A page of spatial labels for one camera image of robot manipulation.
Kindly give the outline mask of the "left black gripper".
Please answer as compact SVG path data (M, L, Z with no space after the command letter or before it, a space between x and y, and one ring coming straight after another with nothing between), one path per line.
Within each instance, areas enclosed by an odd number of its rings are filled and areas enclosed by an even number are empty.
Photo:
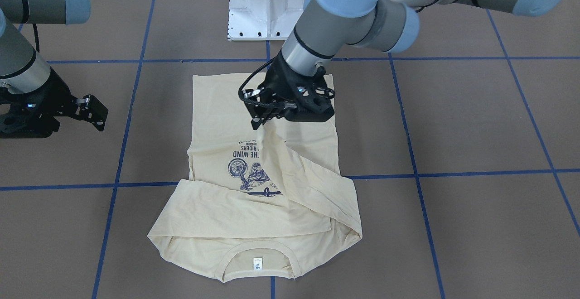
M282 53L259 67L239 87L239 99L252 117L252 129L269 120L323 123L335 115L335 91L324 78L325 67L316 63L313 76L295 72Z

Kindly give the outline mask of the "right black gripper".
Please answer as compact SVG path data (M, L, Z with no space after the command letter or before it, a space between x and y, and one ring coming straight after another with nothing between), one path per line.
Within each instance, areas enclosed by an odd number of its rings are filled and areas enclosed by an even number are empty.
M2 86L0 99L2 105L8 106L8 111L0 116L2 139L47 138L59 130L57 116L91 123L103 132L109 112L94 95L75 97L53 68L37 90L15 94Z

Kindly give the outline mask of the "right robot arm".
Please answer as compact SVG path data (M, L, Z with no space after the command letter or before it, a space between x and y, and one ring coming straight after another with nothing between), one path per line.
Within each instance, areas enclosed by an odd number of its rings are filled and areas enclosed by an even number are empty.
M59 117L104 130L107 107L91 94L71 93L42 57L38 37L40 24L82 24L90 15L91 0L1 0L1 138L47 138L58 132Z

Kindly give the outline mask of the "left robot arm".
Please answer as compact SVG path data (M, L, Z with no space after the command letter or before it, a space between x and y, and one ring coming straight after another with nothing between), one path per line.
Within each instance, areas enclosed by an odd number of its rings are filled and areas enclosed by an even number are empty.
M516 16L537 17L561 0L304 0L303 12L254 90L240 85L238 97L254 130L273 119L322 123L334 115L334 90L325 68L343 45L401 53L419 34L418 10L463 4Z

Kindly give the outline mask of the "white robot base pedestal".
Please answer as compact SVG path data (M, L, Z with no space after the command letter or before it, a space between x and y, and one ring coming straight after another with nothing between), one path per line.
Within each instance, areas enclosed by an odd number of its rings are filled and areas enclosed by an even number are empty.
M305 0L229 0L231 41L285 41L302 15Z

